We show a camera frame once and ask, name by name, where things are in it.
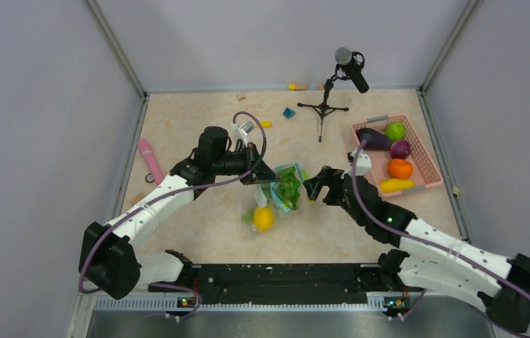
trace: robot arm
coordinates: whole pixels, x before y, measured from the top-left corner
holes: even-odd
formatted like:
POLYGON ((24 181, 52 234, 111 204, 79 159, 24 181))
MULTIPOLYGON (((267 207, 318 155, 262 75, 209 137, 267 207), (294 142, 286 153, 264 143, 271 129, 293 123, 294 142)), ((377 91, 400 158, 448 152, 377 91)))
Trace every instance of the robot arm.
POLYGON ((357 191, 352 186, 351 170, 328 166, 323 167, 316 177, 305 181, 304 186, 311 200, 317 199, 323 186, 329 187, 323 199, 325 204, 341 207, 376 241, 397 248, 379 258, 382 283, 395 291, 421 287, 454 297, 483 311, 502 327, 513 332, 526 332, 530 323, 530 301, 459 256, 472 259, 529 294, 530 258, 521 254, 508 258, 481 250, 441 232, 413 212, 383 201, 377 188, 363 177, 371 167, 369 157, 361 152, 355 159, 355 154, 348 154, 348 159, 356 166, 357 191), (452 251, 446 254, 431 245, 383 229, 361 209, 356 194, 372 215, 388 227, 441 244, 452 251))
POLYGON ((86 230, 80 253, 79 272, 92 248, 111 231, 92 255, 85 277, 115 299, 121 299, 138 284, 175 281, 183 263, 173 254, 163 253, 159 261, 139 262, 135 252, 172 213, 198 198, 217 175, 249 175, 243 184, 261 184, 278 180, 277 174, 263 161, 254 143, 246 142, 254 128, 251 123, 237 127, 238 141, 234 151, 232 140, 221 127, 207 127, 199 137, 197 148, 177 163, 163 182, 143 200, 105 225, 91 224, 86 230), (178 193, 164 197, 168 192, 178 193))

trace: lemon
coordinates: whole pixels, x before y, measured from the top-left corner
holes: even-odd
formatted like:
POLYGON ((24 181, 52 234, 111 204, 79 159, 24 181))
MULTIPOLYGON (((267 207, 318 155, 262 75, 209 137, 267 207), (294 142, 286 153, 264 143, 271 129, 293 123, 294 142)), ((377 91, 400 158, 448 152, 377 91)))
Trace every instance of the lemon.
POLYGON ((255 228, 260 231, 268 230, 276 221, 273 211, 269 206, 256 208, 252 214, 252 222, 255 228))

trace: microphone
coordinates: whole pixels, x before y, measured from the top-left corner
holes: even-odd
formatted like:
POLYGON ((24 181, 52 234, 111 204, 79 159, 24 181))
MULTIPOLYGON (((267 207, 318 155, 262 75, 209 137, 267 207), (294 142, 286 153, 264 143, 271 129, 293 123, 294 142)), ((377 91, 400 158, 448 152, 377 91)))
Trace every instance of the microphone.
POLYGON ((346 76, 352 80, 358 91, 366 93, 369 90, 369 85, 366 83, 361 73, 362 67, 364 66, 364 57, 362 59, 362 64, 359 64, 355 55, 362 56, 359 52, 353 53, 347 48, 339 48, 335 52, 335 62, 337 62, 340 68, 342 68, 346 76))

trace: green apple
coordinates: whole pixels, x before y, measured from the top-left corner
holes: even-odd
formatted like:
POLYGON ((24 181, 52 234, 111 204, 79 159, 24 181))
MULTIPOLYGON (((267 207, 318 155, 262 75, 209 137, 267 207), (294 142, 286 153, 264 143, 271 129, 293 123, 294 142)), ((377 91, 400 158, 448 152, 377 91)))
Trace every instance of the green apple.
POLYGON ((401 122, 392 122, 386 127, 386 136, 392 142, 404 138, 404 125, 401 122))

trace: pink object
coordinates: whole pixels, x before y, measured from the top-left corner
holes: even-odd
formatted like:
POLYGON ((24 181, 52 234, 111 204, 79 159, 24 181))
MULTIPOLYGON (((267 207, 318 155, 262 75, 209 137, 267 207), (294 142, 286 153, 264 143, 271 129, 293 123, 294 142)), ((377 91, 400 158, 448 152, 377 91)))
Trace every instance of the pink object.
POLYGON ((370 175, 370 178, 372 178, 372 183, 378 188, 379 194, 384 197, 397 196, 410 192, 418 192, 442 184, 443 177, 441 177, 437 165, 433 162, 433 158, 423 145, 421 137, 419 137, 417 131, 414 130, 414 127, 406 115, 379 116, 377 118, 369 118, 366 121, 353 124, 351 131, 354 135, 356 144, 360 143, 356 133, 357 130, 367 127, 384 134, 386 125, 392 122, 401 122, 404 125, 404 139, 410 143, 411 151, 410 156, 406 158, 406 161, 412 163, 412 167, 414 168, 414 172, 409 180, 414 181, 415 186, 400 192, 390 192, 387 194, 381 192, 381 189, 379 189, 379 182, 391 178, 388 174, 387 168, 388 163, 392 158, 390 157, 389 151, 367 150, 366 153, 371 158, 372 167, 367 175, 370 175))
POLYGON ((153 175, 153 179, 155 179, 155 183, 159 185, 159 183, 164 180, 164 173, 161 171, 159 163, 157 163, 157 160, 155 159, 153 148, 151 147, 151 144, 149 144, 149 141, 146 139, 139 139, 138 152, 142 155, 144 161, 147 162, 147 166, 151 171, 151 175, 153 175))

